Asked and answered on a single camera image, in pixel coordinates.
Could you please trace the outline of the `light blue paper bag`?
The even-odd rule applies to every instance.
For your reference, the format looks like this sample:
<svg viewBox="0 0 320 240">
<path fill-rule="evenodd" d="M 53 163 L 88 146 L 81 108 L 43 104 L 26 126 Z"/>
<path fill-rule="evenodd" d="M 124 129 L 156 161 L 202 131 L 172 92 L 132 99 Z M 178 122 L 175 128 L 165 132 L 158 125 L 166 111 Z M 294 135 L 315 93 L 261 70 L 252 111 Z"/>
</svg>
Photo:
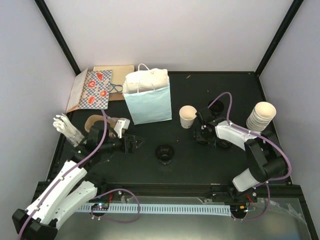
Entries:
<svg viewBox="0 0 320 240">
<path fill-rule="evenodd" d="M 150 69 L 140 63 L 137 71 L 125 76 L 122 95 L 134 125 L 172 119 L 170 77 L 167 69 Z"/>
</svg>

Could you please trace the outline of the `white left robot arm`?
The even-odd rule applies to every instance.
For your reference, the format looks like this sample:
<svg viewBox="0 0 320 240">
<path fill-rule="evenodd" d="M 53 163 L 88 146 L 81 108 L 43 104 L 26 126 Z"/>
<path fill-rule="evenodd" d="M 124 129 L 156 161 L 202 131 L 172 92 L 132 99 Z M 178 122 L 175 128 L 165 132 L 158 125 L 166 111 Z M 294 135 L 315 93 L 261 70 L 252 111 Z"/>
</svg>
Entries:
<svg viewBox="0 0 320 240">
<path fill-rule="evenodd" d="M 82 205 L 108 196 L 113 200 L 124 188 L 109 190 L 103 177 L 91 172 L 104 153 L 134 153 L 144 142 L 135 135 L 125 134 L 125 125 L 119 119 L 115 127 L 106 121 L 97 121 L 88 136 L 74 147 L 57 176 L 43 193 L 26 209 L 17 209 L 12 220 L 20 240 L 53 240 L 63 223 Z"/>
</svg>

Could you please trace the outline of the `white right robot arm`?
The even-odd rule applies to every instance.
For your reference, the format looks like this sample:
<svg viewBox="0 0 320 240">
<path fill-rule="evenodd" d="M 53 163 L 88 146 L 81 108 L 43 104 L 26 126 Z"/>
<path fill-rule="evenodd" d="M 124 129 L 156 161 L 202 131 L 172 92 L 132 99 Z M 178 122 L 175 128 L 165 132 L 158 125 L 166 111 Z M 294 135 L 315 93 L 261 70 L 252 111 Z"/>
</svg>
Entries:
<svg viewBox="0 0 320 240">
<path fill-rule="evenodd" d="M 245 152 L 247 168 L 235 176 L 227 186 L 228 198 L 240 201 L 246 191 L 269 181 L 287 179 L 292 167 L 272 132 L 251 131 L 226 118 L 213 115 L 209 108 L 195 113 L 200 129 L 194 132 L 195 140 L 202 145 L 220 149 L 237 146 Z"/>
</svg>

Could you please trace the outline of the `black cup lid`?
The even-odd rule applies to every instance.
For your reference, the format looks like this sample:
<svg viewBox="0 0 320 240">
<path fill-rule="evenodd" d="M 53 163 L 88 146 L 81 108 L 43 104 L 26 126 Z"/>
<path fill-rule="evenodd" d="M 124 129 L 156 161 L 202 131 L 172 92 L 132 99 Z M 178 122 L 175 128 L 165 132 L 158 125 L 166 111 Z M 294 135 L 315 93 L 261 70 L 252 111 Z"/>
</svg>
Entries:
<svg viewBox="0 0 320 240">
<path fill-rule="evenodd" d="M 197 141 L 196 143 L 201 146 L 206 146 L 208 144 L 207 141 Z"/>
</svg>

